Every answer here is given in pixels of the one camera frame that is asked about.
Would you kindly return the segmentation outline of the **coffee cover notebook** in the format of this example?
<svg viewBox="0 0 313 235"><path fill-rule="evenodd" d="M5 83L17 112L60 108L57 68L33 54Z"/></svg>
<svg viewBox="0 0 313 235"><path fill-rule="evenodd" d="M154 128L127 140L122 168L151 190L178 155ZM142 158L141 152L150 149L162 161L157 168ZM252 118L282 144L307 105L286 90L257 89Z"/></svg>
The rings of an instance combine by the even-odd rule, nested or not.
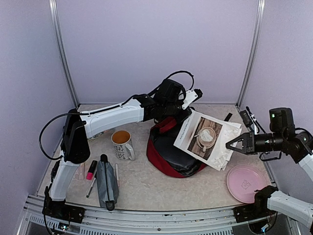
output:
<svg viewBox="0 0 313 235"><path fill-rule="evenodd" d="M238 137L241 131L240 123L192 111L183 122L174 146L220 171L225 169L233 153L226 148L226 143Z"/></svg>

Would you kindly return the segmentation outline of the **red student backpack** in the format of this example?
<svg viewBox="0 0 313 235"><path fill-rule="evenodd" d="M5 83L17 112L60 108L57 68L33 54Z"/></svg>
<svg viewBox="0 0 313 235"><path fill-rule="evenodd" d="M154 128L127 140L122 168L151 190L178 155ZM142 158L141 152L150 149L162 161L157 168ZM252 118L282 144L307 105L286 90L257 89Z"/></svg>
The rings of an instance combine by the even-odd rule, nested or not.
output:
<svg viewBox="0 0 313 235"><path fill-rule="evenodd" d="M208 165L174 146L183 123L174 125L172 120L173 117L167 117L150 129L146 155L152 165L167 176L191 177Z"/></svg>

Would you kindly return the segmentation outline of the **grey pencil case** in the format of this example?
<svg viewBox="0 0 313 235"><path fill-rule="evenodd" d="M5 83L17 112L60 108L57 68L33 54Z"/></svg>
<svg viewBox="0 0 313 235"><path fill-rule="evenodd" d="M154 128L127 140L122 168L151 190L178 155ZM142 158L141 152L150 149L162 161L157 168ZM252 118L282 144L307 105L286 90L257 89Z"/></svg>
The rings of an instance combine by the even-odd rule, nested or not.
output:
<svg viewBox="0 0 313 235"><path fill-rule="evenodd" d="M114 168L108 161L106 154L100 156L100 161L97 164L96 180L100 207L113 211L119 196L119 189Z"/></svg>

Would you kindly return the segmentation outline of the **orange green paperback book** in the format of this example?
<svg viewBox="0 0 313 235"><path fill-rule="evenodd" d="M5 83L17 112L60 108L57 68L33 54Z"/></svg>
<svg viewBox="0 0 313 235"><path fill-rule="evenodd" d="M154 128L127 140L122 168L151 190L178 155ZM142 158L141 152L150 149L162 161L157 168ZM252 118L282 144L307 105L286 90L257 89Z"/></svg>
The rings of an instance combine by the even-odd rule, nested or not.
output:
<svg viewBox="0 0 313 235"><path fill-rule="evenodd" d="M88 138L88 142L91 142L91 141L95 140L96 138L98 138L98 137L100 137L100 136L106 134L106 133L109 132L109 131L110 131L110 130L105 130L105 131L103 131L103 132L100 132L100 133L98 133L98 134L96 134L96 135L94 135L94 136Z"/></svg>

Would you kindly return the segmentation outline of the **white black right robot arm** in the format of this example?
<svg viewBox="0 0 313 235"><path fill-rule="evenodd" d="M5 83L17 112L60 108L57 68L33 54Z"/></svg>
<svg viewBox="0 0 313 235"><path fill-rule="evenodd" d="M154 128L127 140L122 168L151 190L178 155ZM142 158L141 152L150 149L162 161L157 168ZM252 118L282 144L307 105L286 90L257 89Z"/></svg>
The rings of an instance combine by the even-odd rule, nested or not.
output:
<svg viewBox="0 0 313 235"><path fill-rule="evenodd" d="M291 108L274 108L269 111L270 133L258 133L262 129L249 108L240 112L244 125L255 127L226 143L226 148L245 155L267 154L278 151L290 155L294 162L313 176L313 136L304 128L296 128ZM254 201L233 209L236 222L282 213L300 222L310 230L313 228L313 206L293 198L274 186L256 190Z"/></svg>

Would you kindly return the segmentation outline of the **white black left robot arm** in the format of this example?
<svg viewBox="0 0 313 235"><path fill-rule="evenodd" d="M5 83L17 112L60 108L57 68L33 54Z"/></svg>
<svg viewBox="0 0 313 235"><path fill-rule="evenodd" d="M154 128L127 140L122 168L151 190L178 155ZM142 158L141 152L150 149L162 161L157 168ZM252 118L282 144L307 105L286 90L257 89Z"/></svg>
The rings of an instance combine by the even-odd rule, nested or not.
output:
<svg viewBox="0 0 313 235"><path fill-rule="evenodd" d="M46 198L51 200L50 211L59 218L68 214L68 206L63 202L76 169L90 157L88 139L129 123L161 121L167 117L184 121L191 114L190 104L201 97L200 89L191 87L187 90L168 76L147 94L134 94L124 102L102 109L83 112L72 109L58 115L58 118L66 117L61 155L53 158L44 154L57 162L57 170L45 191Z"/></svg>

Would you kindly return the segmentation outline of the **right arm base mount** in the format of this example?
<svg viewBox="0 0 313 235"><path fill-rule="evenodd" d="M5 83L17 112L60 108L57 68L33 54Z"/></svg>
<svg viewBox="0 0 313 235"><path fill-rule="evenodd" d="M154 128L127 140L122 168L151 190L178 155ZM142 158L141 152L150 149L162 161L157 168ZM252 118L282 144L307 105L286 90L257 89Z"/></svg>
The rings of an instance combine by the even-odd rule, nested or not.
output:
<svg viewBox="0 0 313 235"><path fill-rule="evenodd" d="M260 192L255 194L254 203L238 206L233 209L237 223L255 220L274 215L276 212L267 208L268 197Z"/></svg>

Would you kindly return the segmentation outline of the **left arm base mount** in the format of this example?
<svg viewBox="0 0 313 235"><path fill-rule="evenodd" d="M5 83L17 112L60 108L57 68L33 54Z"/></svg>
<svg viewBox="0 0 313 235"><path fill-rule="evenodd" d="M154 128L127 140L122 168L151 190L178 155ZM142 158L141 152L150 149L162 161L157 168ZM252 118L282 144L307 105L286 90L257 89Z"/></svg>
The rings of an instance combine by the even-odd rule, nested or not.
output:
<svg viewBox="0 0 313 235"><path fill-rule="evenodd" d="M68 205L65 200L53 201L47 194L45 195L42 213L52 218L81 224L85 215L85 209Z"/></svg>

